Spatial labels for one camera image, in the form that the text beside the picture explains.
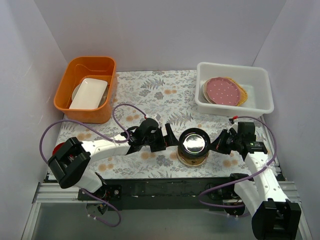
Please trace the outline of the black gold-rimmed bowl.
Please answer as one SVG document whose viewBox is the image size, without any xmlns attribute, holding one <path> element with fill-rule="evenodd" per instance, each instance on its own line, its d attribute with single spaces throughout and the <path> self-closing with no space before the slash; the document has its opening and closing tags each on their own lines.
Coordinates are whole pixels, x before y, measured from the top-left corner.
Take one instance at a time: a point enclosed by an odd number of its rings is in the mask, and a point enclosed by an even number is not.
<svg viewBox="0 0 320 240">
<path fill-rule="evenodd" d="M 200 159 L 209 153 L 209 135 L 200 128 L 189 128 L 179 137 L 177 153 L 187 160 Z"/>
</svg>

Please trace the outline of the yellow woven bamboo tray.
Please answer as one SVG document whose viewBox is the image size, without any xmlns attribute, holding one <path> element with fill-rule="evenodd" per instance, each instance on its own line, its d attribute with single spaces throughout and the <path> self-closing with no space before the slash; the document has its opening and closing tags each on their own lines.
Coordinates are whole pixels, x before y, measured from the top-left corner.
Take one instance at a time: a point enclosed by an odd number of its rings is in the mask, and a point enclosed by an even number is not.
<svg viewBox="0 0 320 240">
<path fill-rule="evenodd" d="M 246 90 L 239 85 L 236 81 L 234 81 L 232 78 L 228 77 L 227 79 L 229 79 L 231 82 L 233 82 L 237 88 L 239 89 L 239 102 L 236 105 L 237 107 L 241 106 L 242 104 L 244 104 L 247 100 L 248 100 L 248 93 L 246 92 Z"/>
</svg>

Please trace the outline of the cream and blue plate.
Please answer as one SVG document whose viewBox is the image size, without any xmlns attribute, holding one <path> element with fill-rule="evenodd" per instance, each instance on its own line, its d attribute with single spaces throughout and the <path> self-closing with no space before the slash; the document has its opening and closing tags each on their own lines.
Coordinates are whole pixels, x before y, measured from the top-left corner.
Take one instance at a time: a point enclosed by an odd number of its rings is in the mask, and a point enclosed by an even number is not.
<svg viewBox="0 0 320 240">
<path fill-rule="evenodd" d="M 204 84 L 205 97 L 206 97 L 208 103 L 210 103 L 210 104 L 215 104 L 215 102 L 210 99 L 210 97 L 209 97 L 209 95 L 208 95 L 208 93 L 207 93 L 207 90 L 206 90 L 207 83 L 205 82 L 205 83 L 203 83 L 203 84 Z"/>
</svg>

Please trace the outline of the white ribbed soup plate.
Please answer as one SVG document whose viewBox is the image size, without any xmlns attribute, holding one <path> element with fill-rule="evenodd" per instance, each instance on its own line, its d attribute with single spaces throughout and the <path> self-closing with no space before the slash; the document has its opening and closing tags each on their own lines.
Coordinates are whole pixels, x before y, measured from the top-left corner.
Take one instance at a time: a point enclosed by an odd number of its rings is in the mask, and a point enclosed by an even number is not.
<svg viewBox="0 0 320 240">
<path fill-rule="evenodd" d="M 200 86 L 199 94 L 200 94 L 200 96 L 202 97 L 202 101 L 203 101 L 204 103 L 208 103 L 207 98 L 206 98 L 206 96 L 205 96 L 204 84 L 202 84 L 202 85 Z"/>
</svg>

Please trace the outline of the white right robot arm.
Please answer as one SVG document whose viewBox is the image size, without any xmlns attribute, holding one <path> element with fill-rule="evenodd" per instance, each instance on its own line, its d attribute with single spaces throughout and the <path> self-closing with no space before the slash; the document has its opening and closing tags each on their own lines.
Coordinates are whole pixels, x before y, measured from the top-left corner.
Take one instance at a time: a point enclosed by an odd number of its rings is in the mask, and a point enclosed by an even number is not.
<svg viewBox="0 0 320 240">
<path fill-rule="evenodd" d="M 256 140 L 253 122 L 233 122 L 213 142 L 213 150 L 229 154 L 238 152 L 252 175 L 237 178 L 226 186 L 232 199 L 241 198 L 251 215 L 252 231 L 258 240 L 294 240 L 301 208 L 291 202 L 281 189 L 271 168 L 267 148 Z"/>
</svg>

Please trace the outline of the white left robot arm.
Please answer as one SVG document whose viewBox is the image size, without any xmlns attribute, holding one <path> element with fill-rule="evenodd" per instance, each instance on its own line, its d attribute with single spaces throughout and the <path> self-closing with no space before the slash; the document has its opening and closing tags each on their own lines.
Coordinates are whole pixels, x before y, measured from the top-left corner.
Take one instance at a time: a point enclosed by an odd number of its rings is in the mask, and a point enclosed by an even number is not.
<svg viewBox="0 0 320 240">
<path fill-rule="evenodd" d="M 146 118 L 139 126 L 130 127 L 114 137 L 94 141 L 71 137 L 47 163 L 62 189 L 75 186 L 89 192 L 95 200 L 101 200 L 107 193 L 105 182 L 88 168 L 89 164 L 109 157 L 130 155 L 144 146 L 148 146 L 152 153 L 177 146 L 179 141 L 170 124 L 165 124 L 165 130 L 166 135 L 155 119 Z"/>
</svg>

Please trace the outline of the dark pink scalloped plate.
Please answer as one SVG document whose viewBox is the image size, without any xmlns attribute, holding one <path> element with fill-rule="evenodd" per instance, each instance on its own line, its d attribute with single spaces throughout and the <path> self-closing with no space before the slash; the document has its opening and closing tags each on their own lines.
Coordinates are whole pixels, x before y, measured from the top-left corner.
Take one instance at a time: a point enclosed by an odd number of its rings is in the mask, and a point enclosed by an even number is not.
<svg viewBox="0 0 320 240">
<path fill-rule="evenodd" d="M 240 100 L 240 91 L 227 77 L 213 77 L 206 81 L 206 91 L 217 105 L 236 106 Z"/>
</svg>

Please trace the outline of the cream gold-rimmed small plate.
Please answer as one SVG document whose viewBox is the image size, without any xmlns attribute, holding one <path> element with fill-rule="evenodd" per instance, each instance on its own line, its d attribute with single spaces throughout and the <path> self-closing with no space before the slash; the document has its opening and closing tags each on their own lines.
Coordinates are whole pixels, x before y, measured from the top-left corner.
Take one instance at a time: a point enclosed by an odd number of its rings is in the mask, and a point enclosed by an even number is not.
<svg viewBox="0 0 320 240">
<path fill-rule="evenodd" d="M 207 157 L 201 157 L 201 158 L 183 158 L 183 157 L 178 157 L 179 161 L 188 166 L 188 167 L 199 167 L 201 165 L 203 165 L 206 160 Z"/>
</svg>

